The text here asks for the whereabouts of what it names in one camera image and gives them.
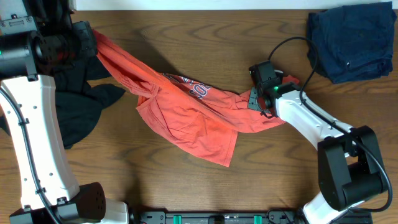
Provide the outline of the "red printed t-shirt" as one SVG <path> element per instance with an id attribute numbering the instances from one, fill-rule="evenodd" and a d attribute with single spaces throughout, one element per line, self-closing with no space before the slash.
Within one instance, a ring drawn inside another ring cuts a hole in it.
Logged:
<path id="1" fill-rule="evenodd" d="M 239 133 L 283 124 L 250 110 L 249 91 L 219 90 L 186 77 L 159 73 L 94 32 L 97 57 L 111 76 L 138 96 L 136 109 L 157 134 L 185 152 L 228 167 Z"/>

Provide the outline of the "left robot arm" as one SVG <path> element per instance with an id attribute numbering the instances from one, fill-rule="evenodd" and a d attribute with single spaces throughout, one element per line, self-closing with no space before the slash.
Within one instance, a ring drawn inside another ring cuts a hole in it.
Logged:
<path id="1" fill-rule="evenodd" d="M 67 161 L 55 107 L 57 66 L 97 54 L 88 22 L 68 1 L 1 0 L 1 107 L 21 176 L 11 223 L 128 223 L 124 202 L 80 185 Z"/>

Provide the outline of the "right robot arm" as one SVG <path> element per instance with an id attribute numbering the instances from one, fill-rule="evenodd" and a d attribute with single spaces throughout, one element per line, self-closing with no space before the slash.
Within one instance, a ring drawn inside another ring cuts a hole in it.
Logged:
<path id="1" fill-rule="evenodd" d="M 386 210 L 392 202 L 389 180 L 375 132 L 354 128 L 335 119 L 312 102 L 270 61 L 249 68 L 254 83 L 248 108 L 266 118 L 279 118 L 293 126 L 317 150 L 320 193 L 296 215 L 281 210 L 285 223 L 369 223 L 370 208 L 360 204 L 384 192 Z"/>

